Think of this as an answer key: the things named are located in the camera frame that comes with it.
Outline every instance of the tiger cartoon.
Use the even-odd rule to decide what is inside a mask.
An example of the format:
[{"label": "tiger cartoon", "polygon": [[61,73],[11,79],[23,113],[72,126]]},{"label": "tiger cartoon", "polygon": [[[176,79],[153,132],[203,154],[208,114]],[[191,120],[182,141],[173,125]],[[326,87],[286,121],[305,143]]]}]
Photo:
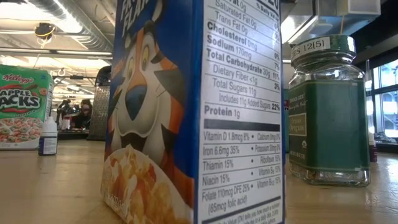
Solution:
[{"label": "tiger cartoon", "polygon": [[[154,15],[159,17],[162,0]],[[189,206],[193,206],[193,179],[174,164],[173,148],[183,119],[185,80],[176,64],[161,52],[155,21],[126,38],[121,82],[110,99],[107,155],[131,145],[148,155],[174,183]]]}]

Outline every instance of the kitchen counter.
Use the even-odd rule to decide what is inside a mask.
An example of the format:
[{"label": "kitchen counter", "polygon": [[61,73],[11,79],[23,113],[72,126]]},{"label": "kitchen counter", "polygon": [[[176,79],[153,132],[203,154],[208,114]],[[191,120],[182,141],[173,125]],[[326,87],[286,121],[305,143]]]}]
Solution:
[{"label": "kitchen counter", "polygon": [[[58,155],[0,151],[0,223],[113,224],[100,197],[104,143],[60,141]],[[287,223],[398,223],[398,155],[379,154],[367,188],[307,185],[287,173]]]}]

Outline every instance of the white bottle cap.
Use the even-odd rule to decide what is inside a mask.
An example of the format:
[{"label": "white bottle cap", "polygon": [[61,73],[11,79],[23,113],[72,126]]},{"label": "white bottle cap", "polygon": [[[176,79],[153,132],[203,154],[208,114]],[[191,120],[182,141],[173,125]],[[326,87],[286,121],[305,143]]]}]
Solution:
[{"label": "white bottle cap", "polygon": [[52,117],[48,117],[43,123],[42,132],[53,133],[57,132],[57,124]]},{"label": "white bottle cap", "polygon": [[370,146],[374,146],[376,144],[375,140],[374,140],[374,135],[370,132],[368,132],[368,139],[369,139],[369,145]]}]

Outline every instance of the blue box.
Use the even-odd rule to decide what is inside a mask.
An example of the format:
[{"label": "blue box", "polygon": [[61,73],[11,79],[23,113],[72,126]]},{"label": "blue box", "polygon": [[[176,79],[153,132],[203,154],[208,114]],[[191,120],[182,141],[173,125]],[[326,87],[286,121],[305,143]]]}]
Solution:
[{"label": "blue box", "polygon": [[283,223],[277,0],[119,0],[101,194],[127,223]]}]

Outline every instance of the kellogg's logo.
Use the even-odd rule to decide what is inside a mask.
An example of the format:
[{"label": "kellogg's logo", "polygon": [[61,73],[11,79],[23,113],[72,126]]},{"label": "kellogg's logo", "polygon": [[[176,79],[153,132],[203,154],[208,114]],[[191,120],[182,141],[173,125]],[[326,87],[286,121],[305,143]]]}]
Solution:
[{"label": "kellogg's logo", "polygon": [[23,78],[21,75],[15,75],[15,74],[3,75],[2,79],[5,81],[17,81],[20,84],[32,83],[35,80],[34,78]]}]

